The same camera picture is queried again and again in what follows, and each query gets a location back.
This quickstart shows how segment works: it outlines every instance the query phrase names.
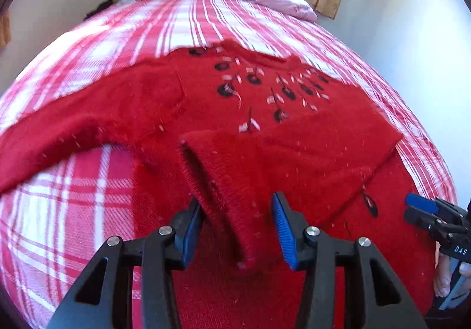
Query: silver bolt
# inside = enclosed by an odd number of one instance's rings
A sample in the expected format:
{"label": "silver bolt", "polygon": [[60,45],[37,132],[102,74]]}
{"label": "silver bolt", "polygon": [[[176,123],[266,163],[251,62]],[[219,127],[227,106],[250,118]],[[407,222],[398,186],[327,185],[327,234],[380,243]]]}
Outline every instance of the silver bolt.
{"label": "silver bolt", "polygon": [[321,230],[318,227],[307,227],[306,233],[309,236],[319,236],[321,234]]}
{"label": "silver bolt", "polygon": [[169,234],[172,233],[172,227],[170,227],[170,225],[164,225],[163,227],[160,227],[160,228],[159,228],[159,233],[160,233],[162,236],[169,235]]}
{"label": "silver bolt", "polygon": [[118,236],[112,236],[112,237],[109,237],[107,239],[107,244],[110,246],[110,247],[113,247],[115,245],[118,245],[119,244],[119,241],[120,241],[120,238]]}
{"label": "silver bolt", "polygon": [[371,240],[368,238],[368,237],[360,237],[358,239],[358,243],[362,246],[362,247],[369,247],[371,245]]}

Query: knit fabric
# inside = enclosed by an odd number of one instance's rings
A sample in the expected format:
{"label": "knit fabric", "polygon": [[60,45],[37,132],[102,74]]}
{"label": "knit fabric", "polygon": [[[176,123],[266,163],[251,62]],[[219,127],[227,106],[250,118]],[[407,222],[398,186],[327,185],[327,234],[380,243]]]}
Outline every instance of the knit fabric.
{"label": "knit fabric", "polygon": [[403,222],[416,189],[395,150],[400,139],[361,89],[297,57],[224,41],[120,69],[24,117],[0,137],[0,192],[115,143],[136,158],[136,237],[194,194],[207,224],[194,264],[175,273],[185,328],[293,327],[303,275],[282,260],[276,191],[333,237],[371,238],[424,312],[434,245]]}

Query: mattress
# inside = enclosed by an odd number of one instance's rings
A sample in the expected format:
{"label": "mattress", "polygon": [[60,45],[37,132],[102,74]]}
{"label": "mattress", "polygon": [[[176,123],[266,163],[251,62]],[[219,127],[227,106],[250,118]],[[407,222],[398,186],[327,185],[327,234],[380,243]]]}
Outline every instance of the mattress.
{"label": "mattress", "polygon": [[[439,152],[378,73],[319,25],[240,0],[144,0],[107,9],[60,36],[23,70],[0,99],[0,132],[114,69],[223,39],[280,57],[295,54],[360,86],[404,135],[397,150],[418,192],[456,201]],[[105,145],[73,155],[1,196],[0,282],[31,327],[46,327],[107,237],[135,238],[132,163],[124,148]],[[138,302],[137,272],[134,281]]]}

